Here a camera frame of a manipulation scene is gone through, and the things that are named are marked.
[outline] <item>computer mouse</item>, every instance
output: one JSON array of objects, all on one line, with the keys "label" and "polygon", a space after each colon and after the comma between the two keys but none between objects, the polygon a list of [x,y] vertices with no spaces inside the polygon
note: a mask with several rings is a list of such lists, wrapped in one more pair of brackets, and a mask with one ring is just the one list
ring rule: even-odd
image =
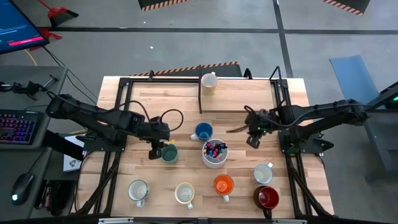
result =
[{"label": "computer mouse", "polygon": [[30,186],[34,176],[30,173],[20,175],[14,182],[11,190],[11,203],[22,205],[29,198]]}]

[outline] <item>concrete floor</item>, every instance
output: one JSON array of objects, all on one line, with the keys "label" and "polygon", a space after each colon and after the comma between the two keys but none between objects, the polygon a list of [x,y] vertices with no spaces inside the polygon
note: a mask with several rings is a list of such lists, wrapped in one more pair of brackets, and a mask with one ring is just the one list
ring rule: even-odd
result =
[{"label": "concrete floor", "polygon": [[[46,9],[36,1],[16,3],[37,26],[49,26]],[[81,14],[64,27],[150,27],[276,29],[272,0],[193,0],[142,12],[132,0],[54,0]],[[398,30],[398,1],[373,0],[362,17],[321,0],[279,0],[285,29]],[[129,75],[236,60],[255,77],[269,77],[284,58],[278,34],[193,32],[57,32],[62,40],[48,48],[95,94],[105,75]],[[378,90],[394,83],[398,35],[286,35],[293,76],[304,78],[311,104],[343,99],[331,57],[360,54]],[[42,49],[32,52],[39,65],[55,65]],[[0,55],[0,65],[32,65],[23,51]],[[64,93],[89,102],[65,82]],[[54,121],[50,129],[81,129]],[[364,174],[379,166],[363,128],[339,126],[325,132],[335,147],[325,153],[326,176],[335,212],[343,218],[397,223],[398,185],[367,184]]]}]

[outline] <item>dark red mug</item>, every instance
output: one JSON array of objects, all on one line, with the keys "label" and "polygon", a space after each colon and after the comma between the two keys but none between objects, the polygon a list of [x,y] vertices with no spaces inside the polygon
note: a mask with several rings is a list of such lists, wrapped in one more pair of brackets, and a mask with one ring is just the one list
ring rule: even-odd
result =
[{"label": "dark red mug", "polygon": [[272,187],[260,186],[254,190],[254,203],[262,209],[265,218],[272,218],[272,209],[279,204],[279,194]]}]

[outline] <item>keyboard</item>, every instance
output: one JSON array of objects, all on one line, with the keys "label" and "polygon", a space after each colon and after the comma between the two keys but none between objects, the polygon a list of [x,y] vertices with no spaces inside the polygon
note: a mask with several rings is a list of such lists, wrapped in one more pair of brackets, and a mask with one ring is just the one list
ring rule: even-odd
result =
[{"label": "keyboard", "polygon": [[39,111],[0,110],[0,144],[32,144],[42,116]]}]

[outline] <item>monitor screen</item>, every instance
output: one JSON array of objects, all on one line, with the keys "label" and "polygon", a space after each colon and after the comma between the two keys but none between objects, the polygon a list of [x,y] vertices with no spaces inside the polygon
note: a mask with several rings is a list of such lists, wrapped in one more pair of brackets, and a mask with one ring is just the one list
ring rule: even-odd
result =
[{"label": "monitor screen", "polygon": [[10,0],[0,0],[0,54],[48,43],[35,25]]}]

